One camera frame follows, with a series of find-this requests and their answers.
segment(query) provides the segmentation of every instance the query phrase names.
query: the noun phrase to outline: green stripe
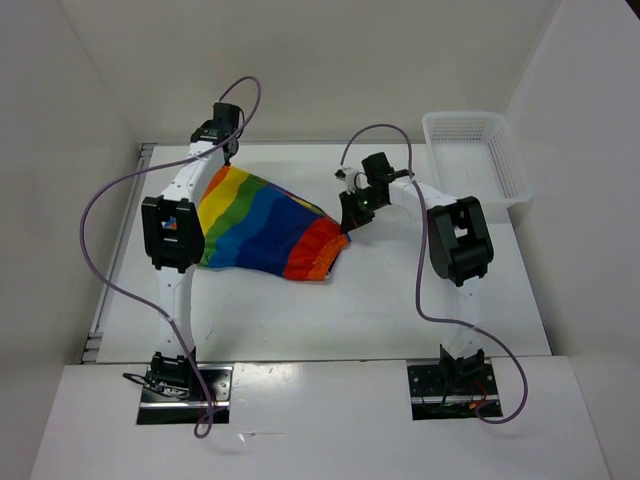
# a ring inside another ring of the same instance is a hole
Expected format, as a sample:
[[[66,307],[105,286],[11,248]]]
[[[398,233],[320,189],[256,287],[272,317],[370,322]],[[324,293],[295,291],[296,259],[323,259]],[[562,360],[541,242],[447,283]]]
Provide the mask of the green stripe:
[[[251,204],[253,203],[253,198],[256,196],[256,193],[264,187],[265,184],[263,182],[258,181],[251,175],[240,184],[236,198],[205,234],[204,255],[202,256],[200,265],[207,266],[209,259],[216,251],[216,242],[218,239],[231,227],[244,220],[251,209]]]

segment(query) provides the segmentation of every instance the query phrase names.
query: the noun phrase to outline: cable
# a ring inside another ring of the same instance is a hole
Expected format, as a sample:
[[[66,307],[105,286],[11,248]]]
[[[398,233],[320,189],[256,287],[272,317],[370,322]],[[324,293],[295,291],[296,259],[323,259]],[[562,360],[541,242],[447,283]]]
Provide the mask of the cable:
[[[138,176],[138,175],[143,175],[143,174],[146,174],[146,173],[149,173],[149,172],[155,172],[156,170],[163,170],[165,168],[171,168],[171,167],[187,165],[189,163],[195,162],[196,160],[199,160],[199,159],[201,159],[203,157],[206,157],[206,156],[210,155],[211,153],[219,150],[220,148],[223,148],[225,145],[227,145],[233,139],[237,138],[241,134],[241,132],[244,131],[244,128],[253,119],[253,116],[255,115],[256,111],[258,110],[258,106],[260,105],[260,99],[262,97],[262,86],[260,85],[260,81],[256,77],[251,76],[251,75],[247,75],[247,76],[241,77],[238,80],[236,80],[235,82],[233,82],[224,91],[224,93],[220,96],[220,99],[219,99],[219,101],[222,101],[237,85],[239,85],[240,83],[245,82],[247,80],[252,81],[256,85],[256,101],[255,101],[255,104],[253,105],[253,108],[251,109],[251,112],[249,112],[249,115],[247,116],[246,120],[228,138],[226,138],[225,140],[220,142],[218,145],[215,145],[214,147],[210,148],[209,150],[205,150],[205,151],[203,151],[203,152],[201,152],[201,153],[199,153],[197,155],[194,155],[193,157],[185,158],[184,160],[179,160],[177,162],[166,163],[164,165],[158,165],[158,166],[155,166],[155,167],[142,168],[140,170],[136,170],[135,172],[129,173],[127,175],[123,175],[122,177],[119,177],[119,178],[116,178],[115,180],[112,180],[111,182],[107,183],[105,186],[100,188],[93,195],[93,197],[91,197],[91,199],[87,203],[87,206],[85,207],[84,211],[82,212],[82,216],[80,217],[80,228],[79,228],[80,249],[82,250],[82,256],[84,257],[84,260],[87,263],[87,265],[89,266],[89,269],[91,270],[91,272],[93,272],[93,274],[96,277],[98,277],[100,279],[100,281],[102,283],[104,283],[106,286],[108,286],[109,288],[112,288],[116,292],[121,293],[122,295],[124,295],[126,297],[129,297],[129,298],[131,298],[133,300],[136,300],[136,301],[138,301],[140,303],[143,303],[144,305],[147,305],[148,307],[154,309],[165,320],[167,320],[169,322],[169,325],[171,325],[173,333],[175,334],[176,338],[178,339],[178,342],[180,343],[180,346],[182,347],[182,350],[184,351],[185,357],[189,361],[189,364],[191,365],[193,373],[195,374],[196,378],[198,379],[198,383],[200,384],[200,387],[202,388],[202,391],[204,392],[204,395],[205,395],[206,400],[207,400],[207,413],[198,419],[198,421],[196,422],[195,428],[194,428],[194,435],[196,436],[196,438],[205,438],[207,435],[209,435],[209,432],[211,432],[211,428],[213,427],[213,416],[214,416],[214,413],[216,412],[216,408],[214,408],[214,402],[213,402],[213,399],[211,398],[211,393],[209,392],[209,388],[207,387],[207,384],[204,381],[204,378],[202,377],[202,374],[198,370],[198,365],[196,364],[195,359],[192,357],[191,352],[189,352],[189,349],[187,347],[186,342],[184,341],[184,338],[182,338],[182,335],[180,334],[180,331],[179,331],[177,325],[174,323],[174,321],[171,318],[171,316],[160,305],[158,305],[158,304],[156,304],[156,303],[154,303],[154,302],[152,302],[150,300],[147,300],[146,298],[143,298],[143,297],[141,297],[139,295],[136,295],[133,292],[125,290],[124,288],[119,287],[118,285],[116,285],[115,283],[110,281],[107,277],[105,277],[100,272],[100,270],[98,270],[98,268],[93,263],[93,260],[91,259],[91,256],[89,255],[89,252],[87,250],[87,243],[86,243],[86,238],[85,238],[86,237],[85,228],[86,228],[86,223],[87,223],[87,217],[89,216],[89,212],[91,211],[91,208],[93,207],[93,205],[98,201],[98,199],[107,190],[109,190],[110,188],[114,187],[115,185],[117,185],[117,184],[119,184],[119,183],[121,183],[121,182],[123,182],[125,180],[128,180],[129,178],[133,178],[135,176]],[[200,425],[202,425],[205,422],[207,424],[207,428],[203,433],[200,433],[199,432]]]
[[[411,183],[415,187],[416,192],[418,194],[418,199],[420,200],[420,210],[421,210],[421,216],[422,216],[422,240],[420,242],[420,256],[418,257],[418,271],[416,273],[416,289],[415,289],[415,305],[416,305],[416,310],[418,312],[418,315],[422,319],[424,319],[424,320],[426,320],[428,322],[440,323],[440,324],[448,324],[448,325],[459,325],[459,326],[466,327],[466,328],[469,328],[471,330],[474,330],[474,331],[480,333],[481,335],[484,335],[485,337],[489,338],[490,340],[493,340],[495,343],[497,343],[500,346],[500,348],[502,348],[505,351],[505,353],[509,356],[509,358],[511,358],[511,360],[515,364],[516,368],[518,369],[518,372],[520,372],[520,376],[522,377],[522,387],[523,387],[522,400],[520,401],[520,404],[518,405],[518,407],[508,417],[501,418],[501,419],[498,419],[498,420],[490,420],[488,418],[483,417],[480,414],[480,410],[482,410],[482,408],[484,408],[487,405],[490,405],[492,403],[496,403],[497,400],[491,400],[491,401],[485,402],[481,406],[479,406],[478,408],[475,409],[476,417],[478,417],[480,420],[482,420],[485,423],[489,423],[491,425],[499,425],[499,424],[503,424],[503,423],[508,423],[511,420],[513,420],[514,418],[516,418],[518,415],[520,415],[520,413],[524,409],[524,406],[527,403],[527,398],[529,397],[529,381],[527,380],[527,375],[524,372],[524,369],[522,368],[522,365],[520,364],[520,361],[516,358],[516,356],[511,351],[511,349],[509,347],[507,347],[507,345],[505,345],[505,343],[502,340],[500,340],[498,337],[496,337],[492,333],[489,333],[488,331],[486,331],[486,330],[484,330],[484,329],[482,329],[482,328],[480,328],[480,327],[478,327],[476,325],[473,325],[472,323],[465,322],[463,320],[456,320],[456,319],[453,319],[453,318],[431,317],[431,316],[427,315],[422,310],[422,298],[421,298],[421,295],[420,295],[420,291],[422,290],[422,272],[424,271],[424,264],[425,264],[426,255],[427,255],[427,242],[428,242],[427,203],[426,203],[426,201],[424,199],[424,195],[422,194],[422,190],[420,189],[420,186],[418,185],[418,182],[416,181],[415,175],[413,173],[413,153],[411,151],[411,141],[409,140],[408,135],[400,127],[398,127],[396,125],[392,125],[390,123],[376,123],[376,124],[373,124],[373,125],[369,125],[368,127],[364,127],[363,129],[358,130],[351,137],[351,139],[347,142],[347,145],[344,147],[344,151],[342,152],[342,158],[340,159],[340,166],[342,166],[344,164],[344,160],[347,157],[347,152],[349,151],[349,148],[351,147],[351,145],[353,144],[355,139],[357,137],[359,137],[362,133],[366,132],[367,130],[371,130],[373,128],[379,128],[379,127],[391,128],[391,129],[397,131],[398,133],[400,133],[400,135],[402,135],[404,140],[407,142],[407,147],[409,148],[409,158],[408,158],[408,161],[407,161],[407,168],[409,170],[409,178],[411,179]]]

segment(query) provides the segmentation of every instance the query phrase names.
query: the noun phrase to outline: rainbow cloth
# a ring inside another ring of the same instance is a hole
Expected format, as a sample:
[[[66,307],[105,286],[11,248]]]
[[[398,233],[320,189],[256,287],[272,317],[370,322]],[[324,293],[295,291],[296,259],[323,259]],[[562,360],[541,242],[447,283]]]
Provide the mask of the rainbow cloth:
[[[205,235],[203,267],[319,281],[349,243],[320,208],[233,166],[213,177],[198,217]]]

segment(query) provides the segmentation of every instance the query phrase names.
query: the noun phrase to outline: plastic laundry basket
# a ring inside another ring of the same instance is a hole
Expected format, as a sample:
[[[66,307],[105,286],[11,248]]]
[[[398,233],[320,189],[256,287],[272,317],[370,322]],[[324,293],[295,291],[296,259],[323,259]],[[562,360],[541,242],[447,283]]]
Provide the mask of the plastic laundry basket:
[[[427,153],[440,190],[510,207],[533,197],[507,120],[489,112],[437,112],[422,118]]]

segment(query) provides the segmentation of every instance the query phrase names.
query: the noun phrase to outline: white wall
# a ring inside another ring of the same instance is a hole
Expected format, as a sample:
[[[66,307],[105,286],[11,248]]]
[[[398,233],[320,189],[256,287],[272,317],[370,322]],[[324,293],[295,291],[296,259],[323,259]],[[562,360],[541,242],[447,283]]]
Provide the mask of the white wall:
[[[137,147],[52,0],[0,8],[0,478],[28,478],[62,365],[79,360],[99,293],[78,246],[82,207]],[[96,208],[104,267],[126,187]]]
[[[555,353],[573,356],[616,479],[640,453],[640,21],[564,0],[507,115],[536,187],[514,213]]]
[[[137,139],[186,143],[249,73],[265,96],[248,139],[346,139],[380,120],[421,139],[427,111],[501,111],[556,1],[61,3]]]

